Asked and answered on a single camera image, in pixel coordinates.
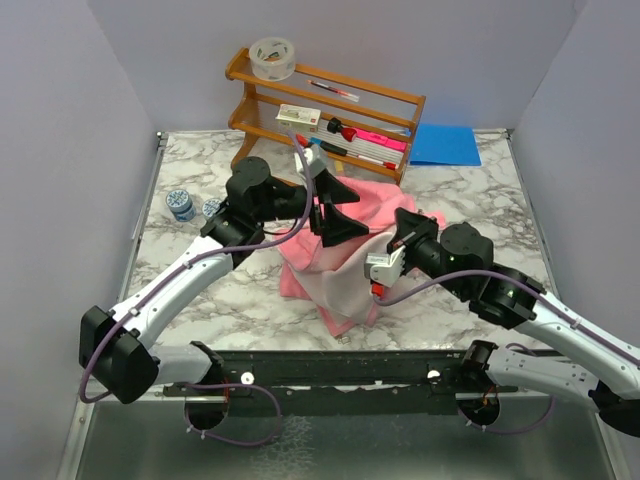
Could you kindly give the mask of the pink zip jacket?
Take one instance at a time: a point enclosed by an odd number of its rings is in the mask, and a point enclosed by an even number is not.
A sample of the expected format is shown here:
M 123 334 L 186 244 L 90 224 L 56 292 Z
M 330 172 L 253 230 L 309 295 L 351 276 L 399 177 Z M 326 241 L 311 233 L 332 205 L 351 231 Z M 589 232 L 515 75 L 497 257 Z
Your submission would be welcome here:
M 372 326 L 378 307 L 364 274 L 369 253 L 382 253 L 395 234 L 395 210 L 417 210 L 415 198 L 394 184 L 342 177 L 360 195 L 357 203 L 338 209 L 369 228 L 365 236 L 324 247 L 308 227 L 281 244 L 283 258 L 279 292 L 283 297 L 313 302 L 330 335 L 342 335 L 357 325 Z

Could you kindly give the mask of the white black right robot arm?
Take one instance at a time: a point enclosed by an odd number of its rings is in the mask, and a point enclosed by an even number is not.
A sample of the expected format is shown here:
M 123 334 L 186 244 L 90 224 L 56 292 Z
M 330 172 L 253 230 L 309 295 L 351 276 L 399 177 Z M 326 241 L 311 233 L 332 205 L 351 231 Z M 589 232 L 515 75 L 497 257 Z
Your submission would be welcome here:
M 469 223 L 441 230 L 436 220 L 398 208 L 387 245 L 392 277 L 413 269 L 467 304 L 479 319 L 551 347 L 562 361 L 475 341 L 459 367 L 469 390 L 520 387 L 579 403 L 609 427 L 639 434 L 639 349 L 563 304 L 534 278 L 498 264 L 494 244 Z

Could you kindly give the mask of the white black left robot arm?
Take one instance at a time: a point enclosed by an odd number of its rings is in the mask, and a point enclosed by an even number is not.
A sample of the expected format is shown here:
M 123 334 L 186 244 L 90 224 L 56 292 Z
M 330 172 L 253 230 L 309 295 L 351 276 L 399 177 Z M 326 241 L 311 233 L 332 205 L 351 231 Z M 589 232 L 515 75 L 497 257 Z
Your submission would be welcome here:
M 306 182 L 292 186 L 274 177 L 268 163 L 250 156 L 238 161 L 226 183 L 227 197 L 186 251 L 157 278 L 130 298 L 103 310 L 91 307 L 81 319 L 79 363 L 84 372 L 80 399 L 97 380 L 121 403 L 139 399 L 150 387 L 189 384 L 206 395 L 220 385 L 219 359 L 206 345 L 159 347 L 160 334 L 202 291 L 222 279 L 254 251 L 270 247 L 264 226 L 292 220 L 293 238 L 308 226 L 325 247 L 368 234 L 363 223 L 344 215 L 339 205 L 359 194 L 334 177 L 321 158 L 303 162 Z

